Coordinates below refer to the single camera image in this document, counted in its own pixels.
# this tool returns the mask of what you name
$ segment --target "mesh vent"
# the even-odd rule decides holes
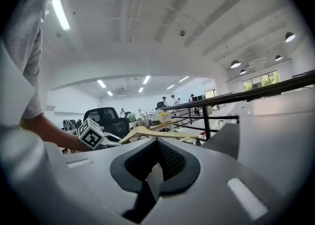
[[[185,167],[185,159],[179,153],[158,142],[157,160],[163,170],[164,181],[180,173]]]
[[[156,142],[126,160],[125,168],[138,180],[144,182],[157,163]]]

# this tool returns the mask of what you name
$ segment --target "ceiling beam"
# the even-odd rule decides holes
[[[141,13],[141,10],[142,10],[143,1],[144,0],[140,1],[139,7],[138,7],[137,16],[136,16],[136,19],[135,19],[135,22],[134,22],[134,25],[133,25],[133,29],[132,29],[131,42],[134,41],[135,31],[137,29],[137,25],[138,25],[138,22],[139,22],[139,17],[140,17],[140,13]]]
[[[184,45],[189,47],[200,35],[202,35],[216,20],[227,13],[235,5],[237,5],[242,0],[227,0],[224,2],[214,13],[212,13],[204,22],[204,26],[199,26],[194,32],[194,37],[189,37]]]
[[[252,45],[254,45],[255,43],[263,40],[264,38],[276,33],[276,32],[279,32],[283,29],[286,28],[286,24],[285,22],[257,35],[256,37],[252,38],[250,41],[248,42],[245,42],[244,44],[241,44],[237,47],[234,47],[233,49],[230,49],[227,53],[224,54],[224,58],[223,56],[218,56],[214,59],[214,62],[215,63],[218,63],[218,62],[221,62],[223,60],[225,60],[224,62],[229,62],[230,60],[228,60],[228,57],[234,55],[235,53],[239,52],[239,51],[242,51],[243,49],[247,48],[247,47],[250,47]]]
[[[63,31],[63,35],[65,37],[68,37],[69,41],[71,41],[74,49],[76,50],[76,56],[80,59],[84,60],[86,56],[88,56],[88,53],[86,51],[86,47],[84,46],[83,40],[80,36],[77,23],[74,19],[74,16],[71,16],[71,5],[69,0],[61,0],[63,4],[64,13],[66,14],[67,20],[70,24],[71,29],[67,31]]]
[[[206,56],[213,50],[217,49],[219,46],[221,46],[223,43],[228,42],[230,39],[241,33],[242,31],[248,29],[249,27],[253,26],[254,24],[258,23],[259,21],[267,18],[268,16],[284,9],[286,7],[286,3],[281,3],[278,5],[275,5],[274,7],[271,7],[269,10],[265,10],[258,15],[254,16],[253,18],[249,19],[243,24],[239,24],[235,29],[230,31],[228,34],[223,36],[221,38],[221,41],[218,40],[217,42],[213,43],[211,46],[209,46],[206,50],[203,51],[203,55]]]
[[[127,17],[128,17],[129,0],[122,0],[121,4],[121,19],[119,38],[121,43],[127,42]]]
[[[162,20],[162,24],[167,24],[167,27],[160,27],[157,34],[155,35],[155,40],[157,40],[160,43],[163,43],[163,40],[168,32],[168,30],[171,28],[171,25],[174,23],[184,6],[188,3],[189,0],[175,0],[173,7],[175,10],[169,10],[166,14],[166,16]]]

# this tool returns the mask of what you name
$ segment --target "window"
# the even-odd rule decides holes
[[[244,91],[266,87],[280,82],[278,72],[272,71],[243,81]]]

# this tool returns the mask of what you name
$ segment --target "people in background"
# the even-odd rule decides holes
[[[124,112],[124,109],[122,109],[120,112],[120,118],[124,118],[124,117],[125,117],[125,112]]]
[[[189,98],[189,102],[192,102],[192,101],[193,101],[193,98],[194,98],[194,95],[191,94],[191,95],[190,95],[190,98]]]
[[[167,104],[167,102],[166,102],[166,97],[165,97],[165,96],[162,97],[162,102],[164,102],[164,106],[168,106],[168,104]]]
[[[172,105],[178,104],[178,100],[175,99],[175,96],[172,95],[171,97],[172,97],[171,104],[172,104]]]

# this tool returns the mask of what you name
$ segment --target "white wall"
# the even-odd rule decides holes
[[[278,71],[280,81],[285,81],[285,80],[292,78],[292,75],[293,75],[292,63],[291,63],[291,60],[288,60],[286,62],[282,62],[280,64],[266,68],[260,72],[251,73],[250,75],[245,75],[241,78],[228,81],[227,84],[228,84],[229,90],[232,93],[244,92],[244,87],[243,87],[243,81],[244,80],[247,80],[247,79],[253,78],[255,76],[259,76],[259,75],[268,73],[268,72],[272,72],[273,70]]]
[[[315,69],[314,42],[309,36],[305,36],[301,43],[291,53],[293,75],[305,73]]]
[[[202,84],[203,84],[203,89],[205,92],[213,90],[213,89],[215,90],[217,89],[216,82],[214,79],[207,79]]]
[[[172,94],[175,98],[180,98],[181,103],[186,103],[189,101],[190,95],[194,94],[195,96],[201,96],[205,94],[204,84],[208,80],[207,78],[194,78],[191,81],[187,82],[185,85],[175,89]]]
[[[64,88],[50,91],[47,96],[47,109],[45,116],[55,125],[62,128],[64,119],[83,120],[86,111],[98,108],[100,101],[77,88]]]
[[[113,42],[103,47],[90,49],[86,59],[80,60],[77,54],[69,53],[64,62],[56,63],[51,79],[52,88],[64,88],[82,81],[114,77],[137,77],[147,74],[183,76],[183,71],[191,77],[212,78],[217,68],[210,58],[187,48],[171,49],[160,45]]]
[[[100,107],[113,107],[117,114],[120,114],[123,108],[125,112],[135,113],[139,117],[139,109],[148,110],[156,109],[157,103],[162,101],[162,97],[166,97],[166,102],[171,102],[172,93],[163,93],[151,96],[126,96],[126,97],[115,97],[115,98],[102,98],[100,100]]]

